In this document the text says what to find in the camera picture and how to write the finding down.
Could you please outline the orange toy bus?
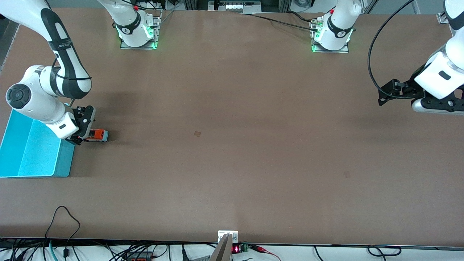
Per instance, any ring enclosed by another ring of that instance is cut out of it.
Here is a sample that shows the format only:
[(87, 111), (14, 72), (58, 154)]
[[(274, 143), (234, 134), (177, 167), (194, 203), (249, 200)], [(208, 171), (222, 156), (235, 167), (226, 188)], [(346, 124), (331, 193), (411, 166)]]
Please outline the orange toy bus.
[(83, 139), (86, 142), (106, 142), (108, 141), (109, 132), (105, 129), (91, 129), (88, 137)]

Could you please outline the blue plastic box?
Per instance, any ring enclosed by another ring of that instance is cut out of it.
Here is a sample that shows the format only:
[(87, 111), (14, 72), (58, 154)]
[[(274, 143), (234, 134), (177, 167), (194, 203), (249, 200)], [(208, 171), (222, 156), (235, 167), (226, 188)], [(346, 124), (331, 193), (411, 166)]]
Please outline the blue plastic box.
[(0, 179), (68, 177), (74, 150), (40, 121), (12, 110), (0, 145)]

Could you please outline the grey device with white lights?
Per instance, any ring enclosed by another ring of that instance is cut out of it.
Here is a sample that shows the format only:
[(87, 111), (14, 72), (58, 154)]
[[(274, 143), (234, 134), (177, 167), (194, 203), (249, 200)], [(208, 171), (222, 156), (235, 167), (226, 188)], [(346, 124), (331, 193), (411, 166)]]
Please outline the grey device with white lights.
[(262, 5), (260, 0), (208, 0), (207, 10), (252, 15), (262, 13)]

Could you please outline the red clip leads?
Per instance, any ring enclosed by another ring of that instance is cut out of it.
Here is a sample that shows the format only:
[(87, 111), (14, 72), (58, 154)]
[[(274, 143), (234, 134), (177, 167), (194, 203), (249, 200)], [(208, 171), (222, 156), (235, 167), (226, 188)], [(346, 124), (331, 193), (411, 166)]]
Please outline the red clip leads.
[(269, 255), (272, 255), (274, 256), (275, 258), (278, 259), (278, 261), (282, 261), (276, 254), (273, 254), (272, 252), (268, 251), (267, 249), (261, 247), (261, 246), (257, 246), (257, 245), (248, 245), (250, 249), (254, 250), (254, 251), (257, 251), (259, 253), (262, 253), (262, 254), (269, 254)]

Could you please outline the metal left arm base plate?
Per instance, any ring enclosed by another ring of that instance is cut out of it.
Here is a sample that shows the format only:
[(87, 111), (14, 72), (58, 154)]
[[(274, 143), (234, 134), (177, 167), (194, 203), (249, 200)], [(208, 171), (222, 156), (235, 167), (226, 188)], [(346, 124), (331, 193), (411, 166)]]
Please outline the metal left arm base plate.
[(335, 34), (327, 25), (328, 16), (318, 17), (309, 22), (311, 50), (314, 53), (349, 53), (348, 43), (353, 29), (335, 30)]

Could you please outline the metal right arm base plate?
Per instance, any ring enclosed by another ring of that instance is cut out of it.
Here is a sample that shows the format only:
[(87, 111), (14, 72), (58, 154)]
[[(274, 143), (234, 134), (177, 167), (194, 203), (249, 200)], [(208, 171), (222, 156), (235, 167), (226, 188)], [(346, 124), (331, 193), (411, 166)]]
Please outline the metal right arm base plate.
[(138, 23), (134, 24), (133, 30), (128, 28), (116, 28), (120, 38), (121, 49), (141, 49), (155, 50), (158, 47), (158, 40), (161, 29), (161, 18), (153, 14), (138, 10)]

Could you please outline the white mounting bracket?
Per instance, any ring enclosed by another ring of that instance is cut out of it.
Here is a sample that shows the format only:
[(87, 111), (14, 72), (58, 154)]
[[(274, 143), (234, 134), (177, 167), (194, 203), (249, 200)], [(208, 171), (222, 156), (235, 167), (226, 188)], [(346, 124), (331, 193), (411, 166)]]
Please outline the white mounting bracket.
[(223, 236), (231, 234), (233, 238), (233, 243), (237, 244), (239, 242), (238, 231), (237, 230), (219, 230), (217, 232), (217, 241), (219, 242)]

